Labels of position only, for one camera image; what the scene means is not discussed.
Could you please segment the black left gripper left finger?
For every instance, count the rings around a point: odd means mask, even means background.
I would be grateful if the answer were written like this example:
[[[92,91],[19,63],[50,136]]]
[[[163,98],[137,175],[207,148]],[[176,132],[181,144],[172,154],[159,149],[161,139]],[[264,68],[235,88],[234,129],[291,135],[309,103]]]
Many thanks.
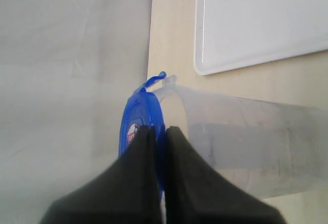
[[[54,201],[41,223],[162,223],[153,127],[98,177]]]

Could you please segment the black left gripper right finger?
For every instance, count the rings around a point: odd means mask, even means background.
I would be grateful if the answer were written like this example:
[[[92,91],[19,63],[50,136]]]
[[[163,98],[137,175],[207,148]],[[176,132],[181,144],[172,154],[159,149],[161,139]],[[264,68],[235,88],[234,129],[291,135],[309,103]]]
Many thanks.
[[[216,172],[178,127],[166,131],[167,223],[285,223],[274,207]]]

